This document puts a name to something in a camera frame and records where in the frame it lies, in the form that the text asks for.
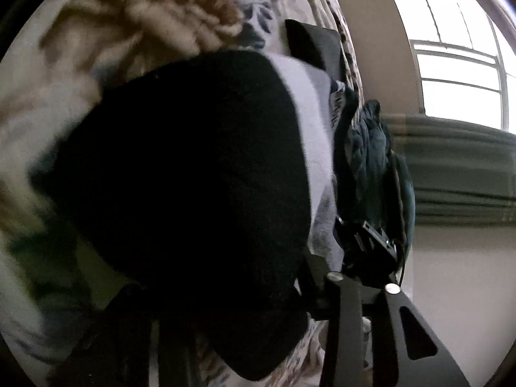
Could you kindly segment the black white grey garment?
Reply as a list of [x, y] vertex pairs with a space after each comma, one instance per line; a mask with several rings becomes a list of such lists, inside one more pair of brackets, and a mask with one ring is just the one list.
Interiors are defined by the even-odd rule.
[[342, 266], [326, 71], [204, 53], [109, 89], [31, 170], [55, 219], [239, 376], [296, 347]]

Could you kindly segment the dark teal garment pile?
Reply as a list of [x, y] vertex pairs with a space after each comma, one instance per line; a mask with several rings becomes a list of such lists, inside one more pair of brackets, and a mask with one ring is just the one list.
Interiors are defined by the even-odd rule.
[[404, 157], [393, 150], [381, 104], [368, 101], [353, 125], [340, 122], [334, 142], [337, 235], [364, 232], [402, 261], [414, 235], [414, 185]]

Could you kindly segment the grey green curtain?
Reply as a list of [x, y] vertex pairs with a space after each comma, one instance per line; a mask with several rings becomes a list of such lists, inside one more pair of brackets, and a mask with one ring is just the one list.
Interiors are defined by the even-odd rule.
[[515, 135], [422, 114], [384, 116], [419, 225], [515, 226]]

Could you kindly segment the black folded cloth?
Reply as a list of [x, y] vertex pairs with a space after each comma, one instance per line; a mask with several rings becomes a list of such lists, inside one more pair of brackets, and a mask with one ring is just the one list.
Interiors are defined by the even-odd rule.
[[325, 71], [332, 80], [345, 82], [344, 53], [336, 31], [293, 19], [285, 21], [290, 54]]

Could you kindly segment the bright window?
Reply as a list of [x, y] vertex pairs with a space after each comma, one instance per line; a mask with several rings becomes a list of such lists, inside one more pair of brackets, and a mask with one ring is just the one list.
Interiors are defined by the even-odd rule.
[[515, 53], [476, 0], [393, 0], [427, 116], [515, 131]]

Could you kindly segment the floral fleece bed blanket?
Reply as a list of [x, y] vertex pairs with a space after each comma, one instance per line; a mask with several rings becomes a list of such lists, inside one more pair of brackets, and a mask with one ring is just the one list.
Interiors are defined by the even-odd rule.
[[265, 378], [233, 371], [205, 338], [167, 326], [141, 287], [55, 219], [30, 173], [109, 89], [204, 53], [293, 58], [285, 21], [336, 31], [345, 82], [334, 80], [334, 133], [364, 90], [339, 0], [65, 0], [14, 61], [1, 100], [1, 383], [4, 386], [298, 386], [321, 371], [312, 316]]

